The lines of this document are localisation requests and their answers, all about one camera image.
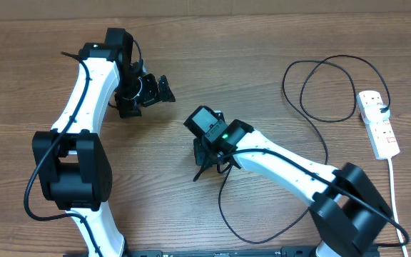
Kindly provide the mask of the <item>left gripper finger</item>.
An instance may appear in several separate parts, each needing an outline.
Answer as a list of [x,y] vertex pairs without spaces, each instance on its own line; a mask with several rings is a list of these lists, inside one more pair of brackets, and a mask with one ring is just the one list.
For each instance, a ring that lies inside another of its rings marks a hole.
[[158,78],[158,101],[175,102],[176,98],[169,87],[167,77],[162,75]]
[[119,116],[122,119],[142,116],[141,110],[136,102],[120,102],[118,103]]

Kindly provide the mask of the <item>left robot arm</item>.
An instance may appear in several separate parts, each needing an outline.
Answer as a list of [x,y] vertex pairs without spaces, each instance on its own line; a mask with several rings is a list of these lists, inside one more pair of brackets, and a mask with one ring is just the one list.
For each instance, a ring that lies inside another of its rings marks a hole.
[[123,119],[176,100],[165,76],[148,73],[141,57],[131,60],[137,46],[120,28],[109,28],[102,43],[84,44],[72,55],[78,76],[65,109],[49,131],[37,131],[32,139],[36,168],[24,192],[24,210],[36,221],[71,218],[87,256],[131,254],[108,203],[113,177],[100,132],[110,100]]

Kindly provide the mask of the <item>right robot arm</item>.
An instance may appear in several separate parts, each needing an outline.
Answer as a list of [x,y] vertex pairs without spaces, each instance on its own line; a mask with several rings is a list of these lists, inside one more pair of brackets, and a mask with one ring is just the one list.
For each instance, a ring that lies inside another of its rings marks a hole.
[[390,207],[365,172],[316,163],[265,137],[251,125],[199,106],[185,121],[195,136],[197,166],[229,163],[278,183],[308,207],[322,239],[316,256],[364,256],[391,218]]

